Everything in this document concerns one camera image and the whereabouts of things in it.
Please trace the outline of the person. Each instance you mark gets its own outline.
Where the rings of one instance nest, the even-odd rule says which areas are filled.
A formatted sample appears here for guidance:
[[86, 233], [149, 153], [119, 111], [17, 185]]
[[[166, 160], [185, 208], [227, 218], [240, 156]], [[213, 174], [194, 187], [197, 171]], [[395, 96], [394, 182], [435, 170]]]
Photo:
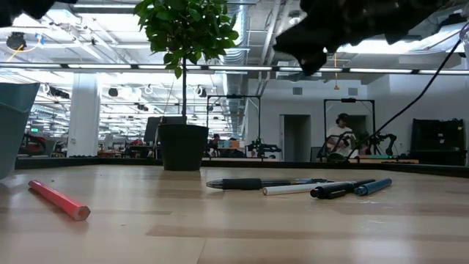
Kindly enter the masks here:
[[341, 113], [336, 119], [336, 125], [329, 128], [326, 133], [326, 147], [332, 158], [354, 158], [358, 155], [356, 137], [352, 129], [347, 126], [349, 115]]

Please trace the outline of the green leafy plant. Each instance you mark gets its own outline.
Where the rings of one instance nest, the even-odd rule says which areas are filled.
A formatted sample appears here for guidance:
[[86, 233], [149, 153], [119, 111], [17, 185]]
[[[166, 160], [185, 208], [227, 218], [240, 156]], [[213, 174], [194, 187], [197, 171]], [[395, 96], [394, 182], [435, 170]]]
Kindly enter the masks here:
[[187, 109], [187, 62], [218, 59], [235, 47], [236, 15], [228, 15], [227, 0], [141, 0], [133, 14], [153, 54], [164, 52], [163, 63], [182, 79], [181, 115]]

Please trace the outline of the black equipment case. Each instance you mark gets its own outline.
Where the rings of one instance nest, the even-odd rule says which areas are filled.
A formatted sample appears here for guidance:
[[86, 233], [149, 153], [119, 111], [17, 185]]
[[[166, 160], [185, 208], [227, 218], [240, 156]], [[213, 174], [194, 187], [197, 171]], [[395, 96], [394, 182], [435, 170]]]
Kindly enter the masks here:
[[410, 157], [420, 164], [464, 166], [467, 152], [463, 120], [413, 120]]

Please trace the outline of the matte black pen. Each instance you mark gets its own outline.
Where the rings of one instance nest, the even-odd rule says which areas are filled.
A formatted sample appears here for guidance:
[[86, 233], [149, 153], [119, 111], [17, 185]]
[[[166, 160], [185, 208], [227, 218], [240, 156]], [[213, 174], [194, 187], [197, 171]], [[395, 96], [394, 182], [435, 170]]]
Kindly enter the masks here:
[[310, 196], [317, 199], [335, 199], [354, 192], [354, 190], [359, 186], [373, 182], [375, 182], [374, 179], [368, 179], [333, 183], [332, 185], [327, 186], [318, 186], [310, 191]]

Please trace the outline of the white pencil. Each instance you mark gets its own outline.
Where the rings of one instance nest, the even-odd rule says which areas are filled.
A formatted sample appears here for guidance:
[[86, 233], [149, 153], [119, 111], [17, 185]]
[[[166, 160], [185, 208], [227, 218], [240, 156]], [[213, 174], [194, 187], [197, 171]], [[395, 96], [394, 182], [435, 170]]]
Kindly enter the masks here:
[[312, 184], [301, 184], [301, 185], [292, 185], [292, 186], [264, 187], [262, 189], [262, 194], [265, 196], [274, 196], [274, 195], [282, 195], [282, 194], [306, 193], [306, 192], [310, 192], [316, 187], [333, 186], [333, 185], [338, 185], [341, 183], [347, 183], [347, 181], [334, 182], [334, 183], [312, 183]]

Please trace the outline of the orange pencil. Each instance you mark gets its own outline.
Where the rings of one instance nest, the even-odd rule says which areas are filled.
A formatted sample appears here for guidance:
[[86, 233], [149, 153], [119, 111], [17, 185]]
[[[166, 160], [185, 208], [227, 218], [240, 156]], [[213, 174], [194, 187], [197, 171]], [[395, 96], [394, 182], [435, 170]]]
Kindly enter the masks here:
[[38, 180], [30, 180], [28, 185], [75, 221], [84, 221], [91, 213], [88, 206], [69, 198]]

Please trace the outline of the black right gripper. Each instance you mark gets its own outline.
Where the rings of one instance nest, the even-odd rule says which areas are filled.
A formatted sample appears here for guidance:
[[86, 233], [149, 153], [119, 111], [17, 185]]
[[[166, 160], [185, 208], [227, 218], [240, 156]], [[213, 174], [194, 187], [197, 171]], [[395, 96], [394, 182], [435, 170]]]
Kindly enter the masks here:
[[296, 57], [305, 76], [316, 73], [329, 51], [383, 35], [390, 45], [450, 0], [300, 0], [303, 24], [276, 37], [275, 51]]

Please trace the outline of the linear ceiling light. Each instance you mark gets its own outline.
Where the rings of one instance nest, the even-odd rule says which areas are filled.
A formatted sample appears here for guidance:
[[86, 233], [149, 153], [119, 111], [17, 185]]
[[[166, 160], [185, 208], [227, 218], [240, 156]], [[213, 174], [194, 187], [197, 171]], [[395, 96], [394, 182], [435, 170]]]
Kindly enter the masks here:
[[[138, 64], [56, 64], [56, 63], [20, 63], [0, 62], [0, 68], [49, 70], [49, 71], [90, 71], [90, 72], [150, 72], [164, 71], [165, 65]], [[280, 72], [299, 73], [300, 67], [282, 66], [250, 66], [250, 65], [189, 65], [188, 71], [221, 71], [221, 72]], [[351, 74], [399, 74], [399, 75], [432, 75], [436, 70], [396, 69], [396, 68], [359, 68], [359, 67], [322, 67], [319, 73], [351, 73]]]

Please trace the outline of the teal plastic bin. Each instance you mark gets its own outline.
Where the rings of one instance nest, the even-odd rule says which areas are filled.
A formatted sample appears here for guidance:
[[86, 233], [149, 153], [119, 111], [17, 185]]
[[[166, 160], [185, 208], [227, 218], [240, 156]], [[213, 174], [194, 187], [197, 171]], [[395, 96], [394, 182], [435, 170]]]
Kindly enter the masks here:
[[0, 83], [0, 180], [14, 169], [39, 83]]

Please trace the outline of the clear plastic bin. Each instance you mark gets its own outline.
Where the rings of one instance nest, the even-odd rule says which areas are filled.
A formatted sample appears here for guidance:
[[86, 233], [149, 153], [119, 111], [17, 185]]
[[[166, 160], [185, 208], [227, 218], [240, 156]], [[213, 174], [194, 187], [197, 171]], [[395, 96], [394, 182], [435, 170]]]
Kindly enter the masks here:
[[469, 60], [469, 21], [462, 27], [459, 32], [459, 38], [462, 42], [465, 58]]

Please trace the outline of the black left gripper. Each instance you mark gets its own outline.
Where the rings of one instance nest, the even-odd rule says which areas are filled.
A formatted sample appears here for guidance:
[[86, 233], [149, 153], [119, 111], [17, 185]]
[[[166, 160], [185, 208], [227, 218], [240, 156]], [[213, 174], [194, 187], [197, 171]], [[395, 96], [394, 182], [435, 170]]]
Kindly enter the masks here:
[[0, 0], [0, 28], [9, 27], [22, 13], [40, 19], [55, 3], [76, 4], [78, 0]]

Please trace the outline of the black aluminium table frame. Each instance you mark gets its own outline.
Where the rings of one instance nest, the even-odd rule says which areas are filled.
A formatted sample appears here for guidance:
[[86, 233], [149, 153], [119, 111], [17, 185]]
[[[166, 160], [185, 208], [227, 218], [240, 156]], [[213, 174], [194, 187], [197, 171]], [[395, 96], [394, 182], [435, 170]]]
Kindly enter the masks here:
[[[123, 165], [123, 166], [161, 166], [163, 163], [151, 159], [135, 158], [19, 158], [15, 162], [16, 169], [50, 169], [68, 166], [91, 165]], [[459, 177], [469, 179], [469, 167], [438, 166], [426, 164], [330, 164], [310, 162], [280, 162], [280, 161], [203, 161], [206, 167], [236, 167], [236, 168], [267, 168], [267, 169], [356, 169], [383, 170], [392, 172], [406, 172], [423, 175], [438, 175], [444, 177]]]

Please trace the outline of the black rubber-grip pen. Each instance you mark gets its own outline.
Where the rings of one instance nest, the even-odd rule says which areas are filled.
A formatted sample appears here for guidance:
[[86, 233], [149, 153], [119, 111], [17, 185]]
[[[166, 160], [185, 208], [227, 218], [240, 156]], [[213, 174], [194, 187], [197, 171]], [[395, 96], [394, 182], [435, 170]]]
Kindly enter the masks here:
[[265, 187], [276, 187], [276, 186], [292, 186], [292, 185], [303, 185], [313, 183], [331, 183], [331, 180], [326, 179], [313, 179], [313, 178], [301, 178], [301, 179], [260, 179], [260, 178], [239, 178], [239, 179], [220, 179], [212, 180], [206, 183], [208, 188], [216, 188], [222, 190], [260, 190]]

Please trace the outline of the white building column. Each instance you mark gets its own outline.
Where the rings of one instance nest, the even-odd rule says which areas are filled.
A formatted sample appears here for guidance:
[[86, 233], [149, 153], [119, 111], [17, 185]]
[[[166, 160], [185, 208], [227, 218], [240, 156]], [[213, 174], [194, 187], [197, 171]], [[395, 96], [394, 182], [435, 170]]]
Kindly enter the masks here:
[[97, 155], [101, 91], [95, 74], [73, 75], [67, 157]]

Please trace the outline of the dark background monitor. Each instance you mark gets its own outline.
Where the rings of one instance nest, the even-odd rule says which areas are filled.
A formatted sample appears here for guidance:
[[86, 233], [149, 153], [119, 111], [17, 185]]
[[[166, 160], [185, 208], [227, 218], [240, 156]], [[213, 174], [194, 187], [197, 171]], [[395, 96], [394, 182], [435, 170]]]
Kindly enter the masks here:
[[155, 136], [157, 133], [158, 126], [162, 124], [181, 124], [186, 121], [186, 118], [182, 116], [177, 117], [148, 117], [147, 118], [147, 125], [144, 133], [144, 142], [150, 143], [155, 142]]

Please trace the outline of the blue pen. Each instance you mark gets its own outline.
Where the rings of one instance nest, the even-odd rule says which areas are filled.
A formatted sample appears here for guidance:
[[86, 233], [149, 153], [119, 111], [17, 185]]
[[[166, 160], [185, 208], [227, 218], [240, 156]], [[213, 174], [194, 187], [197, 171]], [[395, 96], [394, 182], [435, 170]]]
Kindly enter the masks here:
[[386, 178], [371, 183], [363, 184], [354, 189], [354, 193], [358, 196], [368, 196], [377, 191], [383, 190], [384, 188], [389, 187], [392, 184], [392, 179]]

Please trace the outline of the black ceiling-hung device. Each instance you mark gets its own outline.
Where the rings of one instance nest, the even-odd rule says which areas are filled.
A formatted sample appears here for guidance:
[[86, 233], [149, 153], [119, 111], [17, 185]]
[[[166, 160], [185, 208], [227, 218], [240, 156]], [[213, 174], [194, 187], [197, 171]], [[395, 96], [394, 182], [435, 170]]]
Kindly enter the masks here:
[[23, 32], [12, 32], [6, 40], [8, 48], [14, 51], [22, 51], [27, 47], [25, 34]]

